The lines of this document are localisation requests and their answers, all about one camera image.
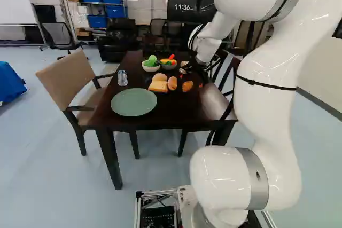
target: green round plate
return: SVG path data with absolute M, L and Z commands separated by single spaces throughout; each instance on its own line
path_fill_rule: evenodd
M 137 117 L 155 108 L 157 96 L 143 88 L 126 89 L 111 101 L 112 110 L 122 116 Z

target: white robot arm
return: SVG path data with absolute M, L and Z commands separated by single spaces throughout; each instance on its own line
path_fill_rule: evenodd
M 217 228 L 238 227 L 248 209 L 280 210 L 299 199 L 301 173 L 290 134 L 297 78 L 312 48 L 333 34 L 342 0 L 214 3 L 214 19 L 189 44 L 198 62 L 209 62 L 238 21 L 274 25 L 271 39 L 248 54 L 237 71 L 234 110 L 254 135 L 254 147 L 204 147 L 190 162 L 191 185 L 206 218 Z

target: floor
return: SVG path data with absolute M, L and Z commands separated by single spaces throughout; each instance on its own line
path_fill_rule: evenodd
M 85 52 L 96 74 L 116 68 L 105 67 L 96 49 Z M 28 87 L 0 108 L 0 227 L 133 227 L 135 191 L 189 184 L 190 156 L 204 145 L 206 133 L 190 134 L 178 158 L 179 130 L 139 132 L 140 160 L 129 136 L 116 133 L 124 182 L 116 191 L 95 133 L 86 132 L 88 155 L 82 157 L 72 127 L 34 75 L 63 54 L 0 48 L 0 61 L 8 61 Z M 75 101 L 89 90 L 91 85 Z M 274 221 L 280 228 L 341 227 L 342 123 L 300 95 L 291 122 L 304 189 L 296 206 L 272 213 Z M 253 138 L 237 124 L 227 145 L 251 147 Z

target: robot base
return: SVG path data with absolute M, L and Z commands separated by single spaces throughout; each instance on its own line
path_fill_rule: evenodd
M 184 228 L 237 228 L 245 221 L 247 222 L 244 223 L 246 225 L 244 227 L 260 227 L 255 213 L 253 211 L 248 213 L 248 210 L 232 209 L 221 212 L 218 219 L 216 215 L 212 215 L 198 204 L 195 191 L 190 185 L 178 188 L 178 202 Z

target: green vegetable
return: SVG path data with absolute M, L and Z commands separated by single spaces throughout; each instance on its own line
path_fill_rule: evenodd
M 150 56 L 149 59 L 147 61 L 145 61 L 144 65 L 148 66 L 148 67 L 156 67 L 156 66 L 158 66 L 157 57 L 153 56 L 153 55 Z

